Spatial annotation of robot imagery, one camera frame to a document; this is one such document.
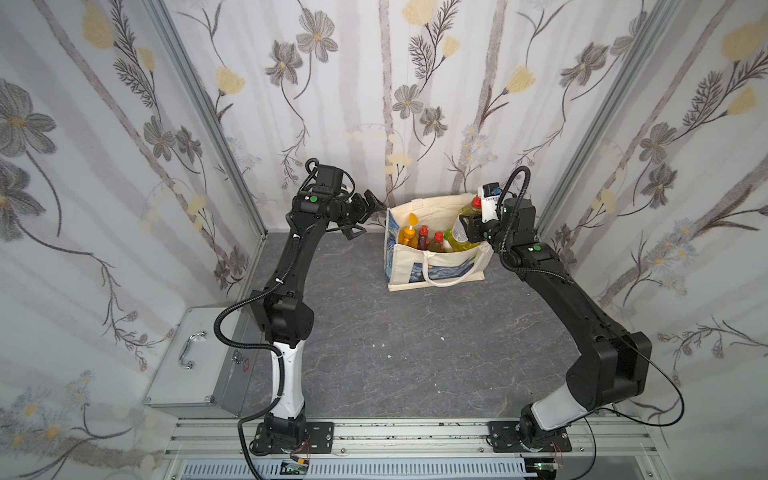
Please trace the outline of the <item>orange dish soap bottle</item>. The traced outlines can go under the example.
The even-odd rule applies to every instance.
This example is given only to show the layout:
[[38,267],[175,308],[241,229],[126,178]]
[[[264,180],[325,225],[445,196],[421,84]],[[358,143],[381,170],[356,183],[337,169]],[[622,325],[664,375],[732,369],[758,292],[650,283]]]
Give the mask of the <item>orange dish soap bottle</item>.
[[405,226],[399,231],[397,243],[413,249],[418,246],[418,234],[417,226],[419,224],[418,217],[410,213],[407,217]]

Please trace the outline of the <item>white green-capped soap bottle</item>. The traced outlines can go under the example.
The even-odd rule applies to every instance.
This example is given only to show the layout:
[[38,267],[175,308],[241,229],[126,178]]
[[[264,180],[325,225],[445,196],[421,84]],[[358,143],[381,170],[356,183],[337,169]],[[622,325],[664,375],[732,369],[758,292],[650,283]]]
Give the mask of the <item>white green-capped soap bottle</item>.
[[442,245],[443,245],[443,250],[446,253],[450,253],[450,252],[454,251],[453,246],[452,246],[450,240],[451,240],[451,231],[450,230],[444,231],[443,232],[443,242],[442,242]]

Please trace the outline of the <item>green red-capped dish soap bottle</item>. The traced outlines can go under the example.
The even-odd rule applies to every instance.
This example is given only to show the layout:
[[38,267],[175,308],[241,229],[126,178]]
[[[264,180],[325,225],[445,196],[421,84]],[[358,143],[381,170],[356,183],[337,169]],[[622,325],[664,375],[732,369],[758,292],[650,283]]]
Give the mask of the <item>green red-capped dish soap bottle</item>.
[[445,253],[446,248],[444,245],[444,234],[442,231],[434,233],[433,238],[428,243],[428,250],[435,253]]

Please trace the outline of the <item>cream canvas starry-night shopping bag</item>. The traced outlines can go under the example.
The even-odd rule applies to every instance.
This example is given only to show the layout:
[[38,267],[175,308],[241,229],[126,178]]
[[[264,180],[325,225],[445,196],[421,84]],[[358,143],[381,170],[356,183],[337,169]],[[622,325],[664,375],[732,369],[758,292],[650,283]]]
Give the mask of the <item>cream canvas starry-night shopping bag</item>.
[[417,218],[415,229],[426,226],[431,234],[444,232],[453,226],[461,208],[473,198],[472,194],[465,193],[415,199],[387,210],[384,271],[391,292],[425,287],[447,288],[484,278],[484,270],[493,256],[492,247],[488,244],[466,251],[438,253],[398,242],[399,233],[409,225],[411,215]]

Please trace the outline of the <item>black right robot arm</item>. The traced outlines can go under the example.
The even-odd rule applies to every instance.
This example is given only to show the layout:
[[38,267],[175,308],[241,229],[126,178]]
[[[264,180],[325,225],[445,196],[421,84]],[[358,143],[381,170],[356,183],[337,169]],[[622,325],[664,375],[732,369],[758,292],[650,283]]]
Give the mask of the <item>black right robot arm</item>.
[[579,351],[565,383],[521,410],[518,439],[537,450],[596,409],[643,393],[652,345],[645,334],[629,332],[605,313],[571,277],[556,250],[537,239],[529,200],[512,196],[500,212],[500,218],[487,222],[477,213],[462,214],[459,221],[471,242],[491,245],[502,266],[540,295]]

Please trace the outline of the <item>yellow-green red-capped bottle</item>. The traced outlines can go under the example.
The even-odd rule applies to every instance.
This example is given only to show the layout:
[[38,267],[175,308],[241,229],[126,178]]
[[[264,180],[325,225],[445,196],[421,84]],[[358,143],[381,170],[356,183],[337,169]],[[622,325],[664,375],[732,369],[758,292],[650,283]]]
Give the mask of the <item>yellow-green red-capped bottle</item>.
[[471,250],[479,246],[479,243],[473,243],[469,240],[467,228],[462,222],[463,216],[471,216],[482,213],[482,203],[478,196],[465,204],[455,218],[453,226],[446,232],[445,237],[454,252]]

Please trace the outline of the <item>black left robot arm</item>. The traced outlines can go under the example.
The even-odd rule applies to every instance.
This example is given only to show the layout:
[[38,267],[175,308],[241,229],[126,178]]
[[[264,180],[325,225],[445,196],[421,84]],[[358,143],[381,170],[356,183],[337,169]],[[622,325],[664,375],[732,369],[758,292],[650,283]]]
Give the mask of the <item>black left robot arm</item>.
[[[238,350],[264,350],[272,360],[273,393],[267,407],[238,420],[238,436],[247,458],[297,452],[309,446],[302,389],[303,350],[314,326],[314,312],[304,302],[306,277],[322,237],[340,231],[349,240],[365,232],[363,224],[385,206],[369,190],[350,194],[306,188],[286,214],[289,237],[272,278],[245,300],[218,314],[216,338]],[[260,343],[235,341],[222,330],[225,318],[249,306],[264,336]]]

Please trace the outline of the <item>red dish soap bottle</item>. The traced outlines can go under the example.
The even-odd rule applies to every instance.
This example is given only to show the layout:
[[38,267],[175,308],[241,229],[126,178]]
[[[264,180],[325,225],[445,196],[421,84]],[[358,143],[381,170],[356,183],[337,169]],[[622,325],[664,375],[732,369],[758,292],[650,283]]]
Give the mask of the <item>red dish soap bottle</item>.
[[426,251],[429,246],[429,229],[426,225],[422,225],[418,232],[417,249]]

